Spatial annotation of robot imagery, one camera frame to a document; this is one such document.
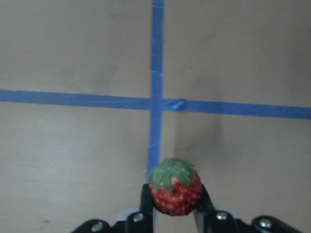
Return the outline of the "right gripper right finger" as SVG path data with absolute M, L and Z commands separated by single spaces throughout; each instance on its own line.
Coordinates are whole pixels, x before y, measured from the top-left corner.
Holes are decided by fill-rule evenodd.
M 193 216 L 200 233 L 299 233 L 300 230 L 272 216 L 261 215 L 246 224 L 232 209 L 216 208 L 206 188 Z

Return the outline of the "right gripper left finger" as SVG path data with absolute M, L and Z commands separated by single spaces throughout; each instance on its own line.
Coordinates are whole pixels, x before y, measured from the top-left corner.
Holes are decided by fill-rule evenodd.
M 154 231 L 154 203 L 148 184 L 142 186 L 139 208 L 120 212 L 116 223 L 111 226 L 102 219 L 91 219 L 74 233 L 152 233 Z

